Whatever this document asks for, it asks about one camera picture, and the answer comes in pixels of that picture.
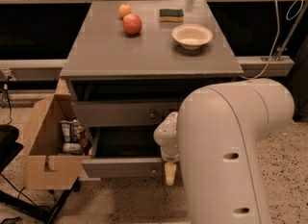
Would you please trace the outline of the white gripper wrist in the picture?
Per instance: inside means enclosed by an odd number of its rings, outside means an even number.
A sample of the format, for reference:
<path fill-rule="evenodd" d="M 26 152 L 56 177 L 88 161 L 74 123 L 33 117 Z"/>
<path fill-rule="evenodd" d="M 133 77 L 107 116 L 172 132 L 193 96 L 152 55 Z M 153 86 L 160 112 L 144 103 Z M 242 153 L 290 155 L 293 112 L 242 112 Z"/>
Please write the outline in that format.
<path fill-rule="evenodd" d="M 179 161 L 177 147 L 162 147 L 161 156 L 165 163 L 165 179 L 168 186 L 174 184 L 177 165 L 174 162 Z"/>

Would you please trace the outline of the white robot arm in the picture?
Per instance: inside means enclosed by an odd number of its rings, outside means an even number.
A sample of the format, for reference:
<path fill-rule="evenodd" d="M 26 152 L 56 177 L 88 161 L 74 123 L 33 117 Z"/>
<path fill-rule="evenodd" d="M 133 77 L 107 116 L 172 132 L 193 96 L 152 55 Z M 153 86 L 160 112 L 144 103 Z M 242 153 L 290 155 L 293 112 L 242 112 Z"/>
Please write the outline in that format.
<path fill-rule="evenodd" d="M 283 85 L 253 79 L 201 87 L 157 127 L 168 178 L 180 163 L 191 224 L 271 224 L 256 144 L 294 110 Z"/>

